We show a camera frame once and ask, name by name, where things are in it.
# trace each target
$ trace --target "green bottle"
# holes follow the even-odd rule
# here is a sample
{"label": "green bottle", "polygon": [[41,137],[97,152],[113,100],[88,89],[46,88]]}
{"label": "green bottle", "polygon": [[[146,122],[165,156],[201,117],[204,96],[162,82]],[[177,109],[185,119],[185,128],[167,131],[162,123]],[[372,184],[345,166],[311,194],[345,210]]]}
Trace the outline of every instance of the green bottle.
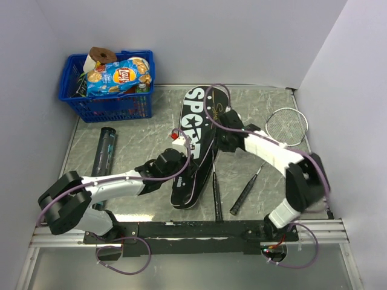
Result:
{"label": "green bottle", "polygon": [[135,89],[135,92],[148,92],[149,88],[145,83],[140,83]]}

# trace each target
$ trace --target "blue plastic basket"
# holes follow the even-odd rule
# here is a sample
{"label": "blue plastic basket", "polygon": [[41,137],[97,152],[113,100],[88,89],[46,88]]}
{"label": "blue plastic basket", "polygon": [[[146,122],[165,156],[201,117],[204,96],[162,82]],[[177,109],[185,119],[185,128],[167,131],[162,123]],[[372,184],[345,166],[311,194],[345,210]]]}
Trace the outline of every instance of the blue plastic basket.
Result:
{"label": "blue plastic basket", "polygon": [[152,83],[149,92],[128,95],[105,95],[99,97],[71,97],[77,91],[77,81],[83,73],[87,54],[69,56],[60,80],[59,100],[66,102],[87,122],[103,122],[152,117],[152,93],[155,79],[155,63],[150,50],[122,51],[116,54],[118,61],[130,57],[142,57],[150,66]]}

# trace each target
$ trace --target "gray floor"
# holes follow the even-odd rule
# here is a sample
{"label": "gray floor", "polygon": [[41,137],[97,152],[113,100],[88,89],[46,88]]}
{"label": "gray floor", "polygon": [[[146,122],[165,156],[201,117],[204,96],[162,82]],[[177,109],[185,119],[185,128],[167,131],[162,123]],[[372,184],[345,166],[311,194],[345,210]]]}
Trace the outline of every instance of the gray floor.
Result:
{"label": "gray floor", "polygon": [[[153,117],[143,120],[115,121],[86,124],[82,120],[76,130],[65,171],[77,170],[89,176],[97,149],[100,128],[111,126],[117,130],[118,141],[112,172],[122,173],[157,157],[171,146],[169,134],[179,124],[181,101],[187,88],[157,88],[152,97]],[[253,123],[264,128],[268,116],[283,107],[294,108],[290,90],[275,88],[232,88],[232,106],[241,114],[245,124]],[[307,151],[306,142],[300,149]],[[220,182],[223,217],[225,220],[262,219],[284,198],[282,175],[273,167],[264,166],[254,189],[242,206],[239,215],[229,210],[247,181],[254,175],[262,159],[237,150],[221,152],[216,161]],[[171,181],[156,192],[145,196],[123,197],[108,201],[106,207],[119,221],[211,221],[215,219],[212,186],[210,182],[197,204],[188,210],[176,210],[169,203]],[[305,214],[304,219],[326,219],[327,214]]]}
{"label": "gray floor", "polygon": [[[302,265],[314,245],[288,246],[284,263]],[[145,256],[120,259],[114,266],[136,271]],[[125,276],[96,265],[95,248],[44,248],[36,261],[29,290],[350,290],[339,245],[321,245],[316,263],[302,270],[266,264],[265,258],[241,253],[156,255],[144,272]]]}

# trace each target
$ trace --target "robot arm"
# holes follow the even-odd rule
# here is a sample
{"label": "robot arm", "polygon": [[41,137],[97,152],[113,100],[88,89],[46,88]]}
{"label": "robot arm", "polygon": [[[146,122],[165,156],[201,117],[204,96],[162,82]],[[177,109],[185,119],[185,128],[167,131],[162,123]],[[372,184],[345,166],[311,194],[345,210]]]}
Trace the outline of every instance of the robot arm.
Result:
{"label": "robot arm", "polygon": [[[324,185],[309,158],[306,159],[301,154],[287,150],[286,144],[278,144],[253,124],[244,126],[234,110],[221,115],[220,123],[227,128],[254,132],[265,137],[219,129],[216,145],[220,150],[235,152],[236,148],[241,148],[261,157],[285,177],[285,199],[264,218],[266,235],[275,236],[280,229],[324,197]],[[312,153],[309,157],[317,163],[326,179],[319,156]]]}
{"label": "robot arm", "polygon": [[[172,142],[172,148],[166,149],[157,159],[122,174],[101,177],[80,177],[75,171],[64,174],[38,199],[43,210],[68,189],[80,187],[72,195],[55,202],[46,212],[45,218],[51,232],[63,234],[76,228],[99,236],[106,233],[115,236],[112,230],[117,223],[114,215],[108,210],[98,211],[90,206],[111,198],[143,195],[158,190],[167,181],[160,179],[177,173],[187,162],[189,142],[179,137]],[[197,165],[190,157],[190,165],[182,174],[193,175],[196,170]]]}

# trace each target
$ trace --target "lay's chip bag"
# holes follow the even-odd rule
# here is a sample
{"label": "lay's chip bag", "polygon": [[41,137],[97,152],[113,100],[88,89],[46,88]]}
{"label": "lay's chip bag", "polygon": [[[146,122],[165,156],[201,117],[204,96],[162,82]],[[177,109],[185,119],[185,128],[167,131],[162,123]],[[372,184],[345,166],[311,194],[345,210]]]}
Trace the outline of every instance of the lay's chip bag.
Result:
{"label": "lay's chip bag", "polygon": [[148,62],[140,57],[132,57],[122,62],[97,66],[88,72],[86,95],[117,94],[139,83],[150,85],[151,82]]}

